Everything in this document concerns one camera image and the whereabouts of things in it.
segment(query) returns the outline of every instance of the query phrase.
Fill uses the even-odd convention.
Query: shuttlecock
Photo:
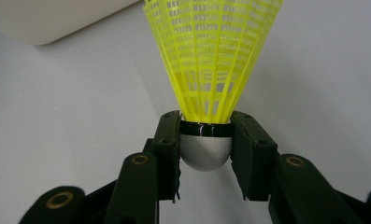
[[[282,0],[145,1],[144,11],[184,122],[212,126],[228,123],[281,3]],[[195,135],[208,138],[207,144],[206,139],[195,137],[191,141],[204,143],[194,144],[202,147],[190,150],[190,139],[182,134],[179,150],[185,162],[197,170],[211,170],[205,169],[207,164],[217,163],[208,166],[215,169],[225,163],[231,137],[223,143],[214,134]],[[217,145],[212,143],[215,140],[229,148],[209,148]]]

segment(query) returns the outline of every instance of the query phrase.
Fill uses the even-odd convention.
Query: plastic shuttlecock skirt
[[[227,123],[282,0],[146,0],[182,115]]]

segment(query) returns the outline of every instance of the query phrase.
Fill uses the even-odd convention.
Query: yellow shuttlecock
[[[146,0],[185,120],[227,123],[282,0]]]

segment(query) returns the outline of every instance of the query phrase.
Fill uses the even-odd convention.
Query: bolt hole
[[[49,209],[57,209],[66,206],[74,199],[74,194],[71,191],[63,191],[51,196],[46,202]]]
[[[159,142],[162,143],[162,144],[170,144],[171,143],[171,141],[169,141],[167,139],[161,139]]]
[[[294,156],[287,157],[285,161],[292,166],[301,167],[305,165],[305,162],[303,160],[301,160],[300,158],[294,157]]]
[[[139,155],[139,156],[134,156],[132,158],[132,163],[135,164],[135,165],[141,165],[141,164],[144,164],[145,162],[147,162],[148,160],[149,160],[149,158],[147,156]]]
[[[136,219],[133,217],[124,217],[121,219],[121,224],[136,224]]]

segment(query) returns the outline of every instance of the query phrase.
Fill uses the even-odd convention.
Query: white object
[[[0,32],[43,45],[69,35],[137,0],[0,0]]]
[[[232,137],[179,135],[181,158],[198,171],[212,171],[223,166],[231,155]]]

